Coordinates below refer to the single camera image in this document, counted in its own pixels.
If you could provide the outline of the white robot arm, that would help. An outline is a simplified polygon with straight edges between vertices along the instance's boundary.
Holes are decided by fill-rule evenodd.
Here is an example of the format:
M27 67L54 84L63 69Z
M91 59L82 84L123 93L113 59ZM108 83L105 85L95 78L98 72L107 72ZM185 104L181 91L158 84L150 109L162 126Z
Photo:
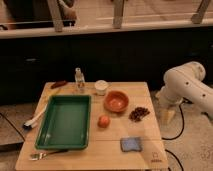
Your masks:
M196 61L173 67L164 73L164 85L156 93L164 124L171 122L175 115L174 107L179 106L184 98L205 112L213 124L213 88L203 83L205 76L204 66Z

